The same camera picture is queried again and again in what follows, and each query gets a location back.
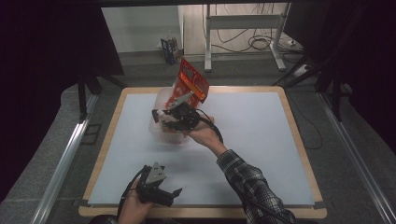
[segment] plaid shirt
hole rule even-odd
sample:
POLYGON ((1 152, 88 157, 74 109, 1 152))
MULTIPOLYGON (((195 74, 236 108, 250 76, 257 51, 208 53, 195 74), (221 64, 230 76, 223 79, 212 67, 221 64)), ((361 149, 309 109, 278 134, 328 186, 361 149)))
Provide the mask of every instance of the plaid shirt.
MULTIPOLYGON (((285 209, 282 200, 270 190, 259 168, 249 165, 232 150, 224 152, 217 163, 233 188, 239 189, 250 199, 294 222, 294 214, 285 209)), ((247 223, 283 223, 240 198, 247 214, 247 223)))

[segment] white wall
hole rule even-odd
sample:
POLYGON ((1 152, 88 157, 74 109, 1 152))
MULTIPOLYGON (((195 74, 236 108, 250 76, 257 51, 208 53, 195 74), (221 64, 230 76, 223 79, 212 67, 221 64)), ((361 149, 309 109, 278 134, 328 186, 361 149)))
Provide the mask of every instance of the white wall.
POLYGON ((104 7, 103 14, 117 52, 159 50, 164 36, 182 48, 181 7, 104 7))

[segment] wooden border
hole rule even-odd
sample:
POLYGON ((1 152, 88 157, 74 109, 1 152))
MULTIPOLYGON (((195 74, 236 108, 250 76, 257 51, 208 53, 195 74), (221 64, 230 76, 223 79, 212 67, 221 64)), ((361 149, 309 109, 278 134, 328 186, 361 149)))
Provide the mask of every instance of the wooden border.
MULTIPOLYGON (((126 88, 122 91, 119 102, 117 103, 116 110, 114 111, 113 118, 111 119, 110 125, 107 129, 105 140, 102 144, 101 151, 99 153, 96 164, 93 168, 90 181, 85 190, 83 200, 88 201, 90 199, 93 186, 96 183, 97 178, 102 170, 105 162, 106 154, 110 147, 111 139, 113 138, 114 131, 120 118, 123 104, 128 94, 142 94, 142 93, 156 93, 161 88, 126 88)), ((277 92, 279 94, 280 101, 285 110, 287 120, 289 122, 290 130, 294 138, 294 142, 297 146, 300 159, 303 163, 305 173, 308 179, 309 187, 312 190, 315 203, 323 203, 322 196, 320 194, 317 180, 315 179, 312 171, 311 164, 306 155, 306 151, 301 140, 300 133, 297 129, 297 124, 291 113, 290 105, 286 97, 285 92, 280 87, 267 87, 267 86, 255 86, 255 87, 231 87, 231 86, 211 86, 210 92, 277 92)), ((325 218, 327 216, 326 208, 304 207, 304 208, 288 208, 297 218, 325 218)), ((117 207, 87 207, 81 206, 78 209, 79 213, 83 217, 95 217, 98 215, 116 215, 117 207)), ((242 208, 186 208, 186 207, 163 207, 160 205, 154 206, 148 217, 151 218, 164 218, 164 217, 206 217, 206 218, 246 218, 246 215, 242 208)))

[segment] red snack bag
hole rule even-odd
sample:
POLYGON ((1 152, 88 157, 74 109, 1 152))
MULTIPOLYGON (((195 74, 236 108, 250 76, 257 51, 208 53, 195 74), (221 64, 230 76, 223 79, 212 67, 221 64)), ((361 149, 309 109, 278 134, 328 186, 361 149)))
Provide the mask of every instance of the red snack bag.
POLYGON ((209 83, 184 58, 181 60, 177 77, 178 79, 173 94, 166 103, 166 107, 174 102, 175 98, 187 94, 190 91, 194 93, 188 101, 190 106, 196 108, 200 102, 203 103, 205 101, 209 93, 209 83))

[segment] white board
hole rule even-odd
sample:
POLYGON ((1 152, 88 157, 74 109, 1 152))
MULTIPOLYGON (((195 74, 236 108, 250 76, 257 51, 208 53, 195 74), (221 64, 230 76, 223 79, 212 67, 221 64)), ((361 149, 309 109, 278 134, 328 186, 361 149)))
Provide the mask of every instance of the white board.
MULTIPOLYGON (((156 94, 129 94, 89 204, 118 204, 134 175, 155 161, 165 166, 160 189, 183 188, 174 204, 239 205, 216 157, 193 140, 159 142, 149 131, 156 94)), ((213 116, 224 144, 260 168, 285 205, 313 205, 311 189, 276 92, 210 93, 200 107, 213 116)))

